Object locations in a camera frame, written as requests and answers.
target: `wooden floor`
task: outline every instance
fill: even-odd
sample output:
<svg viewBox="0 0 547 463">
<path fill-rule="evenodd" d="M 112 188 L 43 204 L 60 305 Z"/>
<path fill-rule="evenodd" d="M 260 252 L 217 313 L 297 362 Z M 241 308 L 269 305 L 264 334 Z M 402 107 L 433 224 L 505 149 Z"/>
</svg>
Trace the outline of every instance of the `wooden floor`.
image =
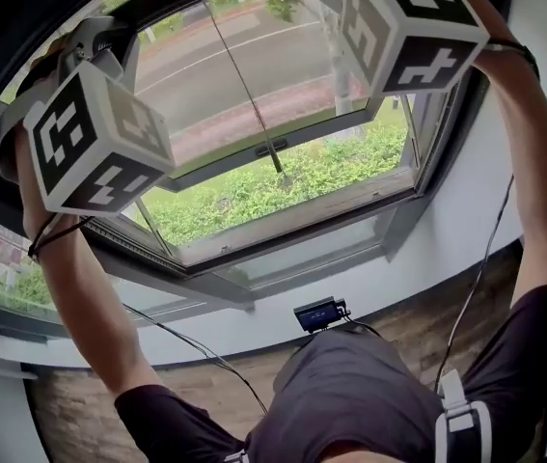
<svg viewBox="0 0 547 463">
<path fill-rule="evenodd" d="M 465 371 L 504 321 L 517 269 L 518 259 L 510 248 L 490 260 L 482 285 L 460 324 L 450 366 Z M 397 346 L 403 360 L 426 385 L 434 382 L 451 327 L 475 273 L 476 268 L 472 268 L 364 318 Z M 231 362 L 268 405 L 273 379 L 298 344 L 279 345 L 231 358 Z M 40 379 L 30 386 L 34 415 L 55 463 L 146 461 L 117 417 L 112 398 L 92 373 L 43 369 L 38 374 Z M 247 388 L 220 368 L 199 364 L 161 369 L 160 374 L 170 389 L 205 408 L 235 437 L 244 438 L 261 417 Z"/>
</svg>

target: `white cube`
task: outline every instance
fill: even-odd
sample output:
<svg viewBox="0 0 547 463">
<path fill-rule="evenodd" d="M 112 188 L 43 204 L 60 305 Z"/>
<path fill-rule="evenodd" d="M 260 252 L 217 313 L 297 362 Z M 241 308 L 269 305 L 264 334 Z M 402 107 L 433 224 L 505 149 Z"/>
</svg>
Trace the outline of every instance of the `white cube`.
<svg viewBox="0 0 547 463">
<path fill-rule="evenodd" d="M 343 0 L 340 36 L 372 96 L 448 91 L 489 39 L 466 0 Z"/>
<path fill-rule="evenodd" d="M 117 215 L 175 168 L 163 117 L 88 62 L 24 126 L 49 211 Z"/>
</svg>

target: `shirt sleeve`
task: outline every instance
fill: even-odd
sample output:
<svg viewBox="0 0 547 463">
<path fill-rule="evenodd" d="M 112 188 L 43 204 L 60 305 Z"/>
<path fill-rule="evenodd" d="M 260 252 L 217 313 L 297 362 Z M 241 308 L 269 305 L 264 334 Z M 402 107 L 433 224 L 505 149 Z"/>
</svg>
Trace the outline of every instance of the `shirt sleeve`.
<svg viewBox="0 0 547 463">
<path fill-rule="evenodd" d="M 492 421 L 492 461 L 517 461 L 547 402 L 547 286 L 529 291 L 464 375 Z"/>
<path fill-rule="evenodd" d="M 217 463 L 243 448 L 243 442 L 215 423 L 206 410 L 165 386 L 129 390 L 116 399 L 115 407 L 136 446 L 152 463 Z"/>
</svg>

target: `dark t-shirt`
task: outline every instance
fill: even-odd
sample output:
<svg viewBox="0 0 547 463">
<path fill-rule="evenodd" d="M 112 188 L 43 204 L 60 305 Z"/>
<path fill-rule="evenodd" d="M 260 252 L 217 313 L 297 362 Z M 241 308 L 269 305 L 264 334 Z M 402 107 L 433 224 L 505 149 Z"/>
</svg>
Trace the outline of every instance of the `dark t-shirt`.
<svg viewBox="0 0 547 463">
<path fill-rule="evenodd" d="M 518 301 L 463 384 L 470 401 L 489 408 L 492 461 L 516 461 L 547 395 L 547 286 Z M 338 442 L 407 463 L 434 460 L 440 398 L 376 335 L 316 335 L 284 365 L 274 390 L 268 415 L 245 442 L 163 386 L 130 390 L 116 407 L 151 462 L 217 463 L 245 449 L 252 463 L 315 463 Z"/>
</svg>

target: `person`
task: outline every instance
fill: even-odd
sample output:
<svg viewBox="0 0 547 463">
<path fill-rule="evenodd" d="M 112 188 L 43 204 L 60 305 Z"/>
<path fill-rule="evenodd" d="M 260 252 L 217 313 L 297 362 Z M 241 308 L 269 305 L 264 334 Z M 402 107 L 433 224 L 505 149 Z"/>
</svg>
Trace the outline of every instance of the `person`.
<svg viewBox="0 0 547 463">
<path fill-rule="evenodd" d="M 468 1 L 494 39 L 515 41 L 488 0 Z M 547 396 L 547 99 L 520 54 L 482 52 L 475 67 L 489 78 L 505 119 L 525 248 L 510 314 L 463 386 L 469 400 L 489 408 L 492 461 L 510 462 L 529 447 Z M 14 148 L 33 239 L 48 213 L 23 127 Z M 74 218 L 65 215 L 54 231 Z M 80 231 L 43 247 L 39 260 L 71 337 L 150 461 L 221 462 L 240 451 L 243 461 L 258 463 L 434 461 L 442 401 L 376 335 L 316 335 L 283 367 L 268 414 L 240 441 L 164 385 Z"/>
</svg>

